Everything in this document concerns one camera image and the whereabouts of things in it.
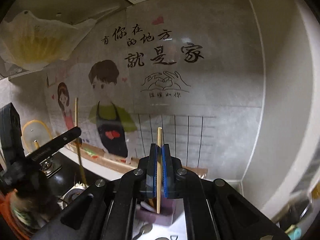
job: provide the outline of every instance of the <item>black metal bracket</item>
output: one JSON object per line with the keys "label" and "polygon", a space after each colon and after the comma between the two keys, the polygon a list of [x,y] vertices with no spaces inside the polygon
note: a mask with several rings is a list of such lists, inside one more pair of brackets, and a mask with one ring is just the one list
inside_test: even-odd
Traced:
{"label": "black metal bracket", "polygon": [[0,108],[0,146],[7,168],[6,172],[0,174],[0,190],[6,194],[15,188],[20,196],[26,196],[46,188],[40,163],[78,138],[81,129],[73,127],[27,157],[24,155],[21,135],[20,117],[13,104],[9,103]]}
{"label": "black metal bracket", "polygon": [[[188,240],[289,239],[223,179],[207,181],[189,170],[179,174],[181,161],[165,147],[169,198],[183,198]],[[153,196],[155,152],[151,145],[150,155],[121,179],[88,187],[32,240],[131,240],[137,199]]]}

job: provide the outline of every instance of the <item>cartoon boy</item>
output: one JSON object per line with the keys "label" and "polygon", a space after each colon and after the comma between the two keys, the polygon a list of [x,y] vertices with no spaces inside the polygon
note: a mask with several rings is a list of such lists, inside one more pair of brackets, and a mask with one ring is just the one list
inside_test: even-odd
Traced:
{"label": "cartoon boy", "polygon": [[116,89],[118,76],[118,68],[112,60],[103,60],[92,66],[89,80],[99,102],[92,107],[89,120],[97,125],[101,142],[108,152],[126,158],[126,138],[135,138],[137,127],[128,112],[110,99]]}

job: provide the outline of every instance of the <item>vertical black lines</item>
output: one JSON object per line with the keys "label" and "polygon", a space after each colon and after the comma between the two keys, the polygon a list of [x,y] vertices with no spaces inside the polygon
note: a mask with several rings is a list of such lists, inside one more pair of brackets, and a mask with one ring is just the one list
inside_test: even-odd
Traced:
{"label": "vertical black lines", "polygon": [[140,125],[140,133],[141,133],[141,141],[142,141],[143,152],[144,152],[144,156],[146,157],[146,151],[144,150],[143,137],[142,137],[142,129],[141,129],[141,122],[140,122],[140,115],[139,115],[139,114],[138,114],[138,118],[139,118],[139,125]]}
{"label": "vertical black lines", "polygon": [[174,115],[174,156],[177,157],[176,115]]}
{"label": "vertical black lines", "polygon": [[201,143],[202,143],[202,130],[203,130],[203,117],[202,117],[202,123],[201,123],[201,136],[200,136],[200,148],[199,148],[198,168],[199,168],[200,151],[201,151]]}
{"label": "vertical black lines", "polygon": [[188,166],[188,151],[189,151],[189,116],[188,116],[188,139],[187,139],[187,162],[186,162],[186,166]]}
{"label": "vertical black lines", "polygon": [[162,120],[162,114],[161,114],[161,125],[162,125],[162,138],[163,138],[163,144],[164,144],[164,133],[163,133],[163,120]]}
{"label": "vertical black lines", "polygon": [[152,143],[153,143],[153,135],[152,135],[152,127],[151,127],[151,117],[150,117],[150,115],[149,115],[149,121],[150,121],[151,138],[152,138]]}

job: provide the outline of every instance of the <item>green shirt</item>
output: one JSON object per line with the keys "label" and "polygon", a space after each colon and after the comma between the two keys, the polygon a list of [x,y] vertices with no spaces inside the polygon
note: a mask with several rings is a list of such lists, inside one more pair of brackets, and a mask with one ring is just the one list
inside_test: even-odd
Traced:
{"label": "green shirt", "polygon": [[[89,113],[89,121],[92,123],[96,123],[96,114],[97,114],[98,104],[91,108]],[[135,123],[133,122],[130,114],[122,107],[116,106],[116,109],[119,114],[119,118],[121,120],[121,124],[125,132],[133,132],[137,130]],[[113,105],[104,106],[99,105],[99,115],[103,119],[114,120],[116,119],[116,111]]]}

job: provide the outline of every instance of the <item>grey wall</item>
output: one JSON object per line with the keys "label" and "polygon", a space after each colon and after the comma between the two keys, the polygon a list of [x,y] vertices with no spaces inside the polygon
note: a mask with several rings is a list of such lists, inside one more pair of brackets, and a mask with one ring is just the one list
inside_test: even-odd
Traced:
{"label": "grey wall", "polygon": [[[259,138],[243,187],[246,198],[261,209],[283,183],[300,151],[309,122],[314,77],[308,36],[295,1],[252,3],[265,52],[266,95]],[[316,142],[309,146],[316,147]],[[304,153],[309,158],[313,151]],[[302,172],[297,165],[296,173]],[[287,188],[287,195],[293,187]],[[281,208],[271,206],[263,210],[269,217]]]}
{"label": "grey wall", "polygon": [[20,115],[21,128],[31,120],[44,122],[52,131],[44,97],[41,72],[0,80],[0,107],[12,102]]}
{"label": "grey wall", "polygon": [[[132,33],[139,24],[143,30]],[[113,32],[126,28],[127,36],[115,41]],[[170,37],[158,36],[169,30]],[[144,34],[154,37],[141,41]],[[108,44],[102,40],[108,36]],[[128,46],[127,39],[136,44]],[[200,45],[201,55],[194,63],[181,52],[187,42]],[[155,48],[164,46],[164,62],[153,64]],[[128,68],[129,54],[143,53],[141,62]],[[52,127],[66,130],[57,102],[57,86],[65,82],[71,105],[79,97],[79,121],[85,142],[103,148],[96,126],[88,120],[96,98],[88,79],[91,67],[111,59],[119,77],[113,103],[124,107],[138,128],[134,156],[148,155],[162,126],[164,142],[183,165],[208,168],[208,178],[240,180],[252,153],[263,95],[263,65],[260,39],[248,0],[148,0],[99,22],[77,46],[70,59],[47,68],[50,87],[44,87]],[[190,87],[187,92],[141,91],[152,73],[177,71]]]}

